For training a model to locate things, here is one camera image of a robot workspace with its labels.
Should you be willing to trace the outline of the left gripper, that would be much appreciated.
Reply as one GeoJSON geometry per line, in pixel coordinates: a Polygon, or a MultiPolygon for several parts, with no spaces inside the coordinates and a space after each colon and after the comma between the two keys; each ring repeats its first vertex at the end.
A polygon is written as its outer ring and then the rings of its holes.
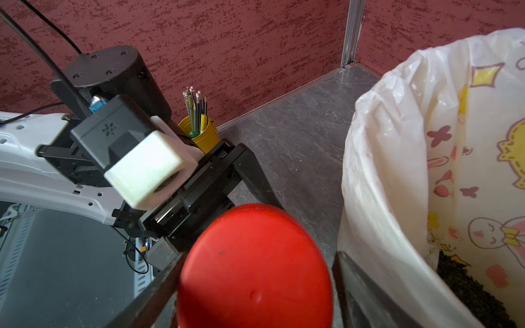
{"type": "Polygon", "coordinates": [[[123,202],[112,212],[112,228],[128,234],[123,238],[127,265],[139,271],[147,258],[133,241],[165,238],[176,255],[189,251],[206,227],[234,206],[228,194],[241,179],[261,204],[283,209],[256,155],[246,145],[235,146],[227,139],[206,154],[192,177],[155,210],[135,210],[123,202]]]}

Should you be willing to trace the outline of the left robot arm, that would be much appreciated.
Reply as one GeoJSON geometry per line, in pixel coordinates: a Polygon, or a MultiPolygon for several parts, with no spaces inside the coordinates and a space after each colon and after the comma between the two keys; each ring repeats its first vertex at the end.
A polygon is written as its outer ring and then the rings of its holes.
{"type": "Polygon", "coordinates": [[[111,226],[136,273],[164,241],[189,250],[239,183],[280,207],[255,154],[218,137],[202,92],[187,87],[187,115],[171,120],[137,49],[79,54],[51,89],[70,114],[1,114],[1,200],[111,226]]]}

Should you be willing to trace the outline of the white printed bin liner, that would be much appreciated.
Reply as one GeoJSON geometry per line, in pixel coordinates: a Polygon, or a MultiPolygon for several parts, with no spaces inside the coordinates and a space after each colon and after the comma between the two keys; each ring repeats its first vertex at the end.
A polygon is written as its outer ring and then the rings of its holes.
{"type": "Polygon", "coordinates": [[[355,103],[337,248],[424,327],[480,327],[444,254],[524,326],[524,30],[419,50],[355,103]]]}

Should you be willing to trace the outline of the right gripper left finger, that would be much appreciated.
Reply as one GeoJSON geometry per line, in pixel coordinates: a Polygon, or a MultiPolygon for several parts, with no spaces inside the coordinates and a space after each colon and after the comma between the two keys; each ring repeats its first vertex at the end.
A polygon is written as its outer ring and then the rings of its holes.
{"type": "Polygon", "coordinates": [[[177,327],[176,301],[180,275],[187,259],[183,253],[149,284],[107,327],[177,327]]]}

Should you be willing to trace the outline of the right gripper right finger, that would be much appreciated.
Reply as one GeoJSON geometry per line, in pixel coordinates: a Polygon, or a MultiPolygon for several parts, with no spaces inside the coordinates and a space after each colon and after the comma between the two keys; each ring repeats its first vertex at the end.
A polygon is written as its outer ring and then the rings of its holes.
{"type": "Polygon", "coordinates": [[[332,273],[345,327],[409,327],[408,316],[346,253],[332,273]]]}

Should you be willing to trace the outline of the dark tea leaves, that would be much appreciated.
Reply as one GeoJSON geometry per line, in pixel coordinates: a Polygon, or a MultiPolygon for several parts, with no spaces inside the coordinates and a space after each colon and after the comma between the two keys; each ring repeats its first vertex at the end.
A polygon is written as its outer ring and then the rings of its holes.
{"type": "Polygon", "coordinates": [[[442,251],[437,274],[484,327],[517,327],[503,303],[469,276],[466,265],[454,261],[442,251]]]}

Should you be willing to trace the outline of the yellow pencil cup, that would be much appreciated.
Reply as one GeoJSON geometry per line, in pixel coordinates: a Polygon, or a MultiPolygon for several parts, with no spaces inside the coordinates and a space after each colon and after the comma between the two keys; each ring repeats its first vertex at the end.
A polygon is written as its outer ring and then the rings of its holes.
{"type": "Polygon", "coordinates": [[[209,153],[220,143],[221,138],[213,121],[204,114],[201,115],[201,132],[198,136],[191,134],[191,122],[187,116],[178,124],[179,128],[186,133],[192,141],[205,153],[209,153]]]}

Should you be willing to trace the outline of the jar red lid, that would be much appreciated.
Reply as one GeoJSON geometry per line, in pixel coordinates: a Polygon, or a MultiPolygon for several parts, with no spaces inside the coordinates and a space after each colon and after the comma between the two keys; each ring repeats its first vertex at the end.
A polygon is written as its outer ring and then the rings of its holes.
{"type": "Polygon", "coordinates": [[[323,254],[296,219],[269,205],[216,219],[180,275],[179,327],[330,327],[333,312],[323,254]]]}

